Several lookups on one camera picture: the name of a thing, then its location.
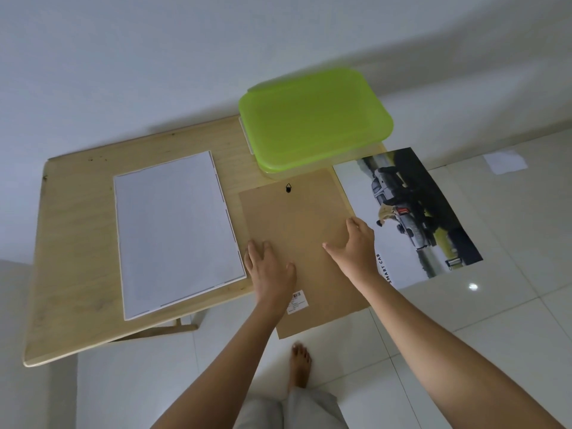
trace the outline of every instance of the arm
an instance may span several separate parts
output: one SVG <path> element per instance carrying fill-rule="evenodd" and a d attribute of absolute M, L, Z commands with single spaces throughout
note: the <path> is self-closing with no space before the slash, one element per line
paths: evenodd
<path fill-rule="evenodd" d="M 248 242 L 244 264 L 256 294 L 254 311 L 152 429 L 231 429 L 234 425 L 270 334 L 286 311 L 296 284 L 294 264 L 279 265 L 268 242 L 264 243 L 262 256 L 254 242 Z"/>
<path fill-rule="evenodd" d="M 369 301 L 407 364 L 454 428 L 563 428 L 495 365 L 417 309 L 377 272 L 374 231 L 347 221 L 344 248 L 324 244 Z"/>

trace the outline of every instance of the person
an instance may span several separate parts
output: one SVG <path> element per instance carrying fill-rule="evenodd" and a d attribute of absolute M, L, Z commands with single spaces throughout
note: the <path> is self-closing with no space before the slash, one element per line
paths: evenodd
<path fill-rule="evenodd" d="M 563 428 L 495 365 L 418 310 L 377 272 L 374 231 L 347 219 L 345 247 L 324 249 L 371 304 L 412 372 L 449 424 L 457 428 Z M 296 267 L 281 265 L 268 242 L 248 242 L 244 261 L 256 306 L 211 365 L 155 422 L 154 429 L 347 428 L 328 393 L 305 389 L 312 358 L 296 344 L 290 356 L 288 399 L 246 400 L 264 348 L 296 284 Z"/>

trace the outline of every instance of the barcode sticker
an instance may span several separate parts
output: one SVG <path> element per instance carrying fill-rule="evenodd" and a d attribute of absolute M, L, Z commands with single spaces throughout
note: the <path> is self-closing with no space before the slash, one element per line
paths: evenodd
<path fill-rule="evenodd" d="M 298 310 L 302 310 L 307 306 L 308 302 L 306 301 L 304 291 L 298 290 L 292 295 L 292 300 L 290 301 L 290 304 L 288 304 L 288 309 L 286 311 L 289 315 L 291 315 L 292 313 L 296 313 Z"/>

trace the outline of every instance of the forearm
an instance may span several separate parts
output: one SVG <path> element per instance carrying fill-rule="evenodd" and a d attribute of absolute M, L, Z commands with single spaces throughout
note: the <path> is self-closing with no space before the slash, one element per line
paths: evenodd
<path fill-rule="evenodd" d="M 511 378 L 382 277 L 368 277 L 356 287 L 454 428 L 562 427 Z"/>
<path fill-rule="evenodd" d="M 153 428 L 232 428 L 279 320 L 275 310 L 257 305 L 224 350 Z"/>

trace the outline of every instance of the green plastic lid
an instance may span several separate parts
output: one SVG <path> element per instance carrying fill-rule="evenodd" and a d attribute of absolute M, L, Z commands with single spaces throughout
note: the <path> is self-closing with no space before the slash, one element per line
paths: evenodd
<path fill-rule="evenodd" d="M 255 86 L 239 111 L 268 173 L 290 170 L 386 139 L 393 120 L 363 76 L 332 69 Z"/>

